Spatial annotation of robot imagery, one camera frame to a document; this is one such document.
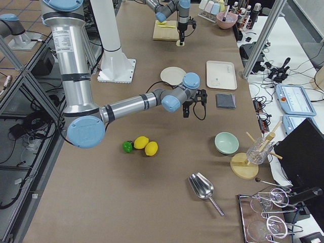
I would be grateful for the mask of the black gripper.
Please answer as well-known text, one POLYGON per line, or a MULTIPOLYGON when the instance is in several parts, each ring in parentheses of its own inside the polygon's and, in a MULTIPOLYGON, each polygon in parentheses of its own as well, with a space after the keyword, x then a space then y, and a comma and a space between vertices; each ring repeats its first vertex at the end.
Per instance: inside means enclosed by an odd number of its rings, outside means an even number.
POLYGON ((197 90, 196 94, 193 98, 189 98, 187 101, 185 101, 182 104, 183 107, 183 117, 184 118, 189 118, 189 106, 192 103, 197 103, 200 102, 201 105, 206 108, 206 104, 207 104, 207 92, 205 89, 201 89, 201 90, 197 90))
POLYGON ((191 25, 193 29, 196 28, 196 21, 191 16, 178 16, 177 17, 177 30, 179 33, 179 41, 184 42, 185 40, 185 31, 188 28, 188 25, 191 25))

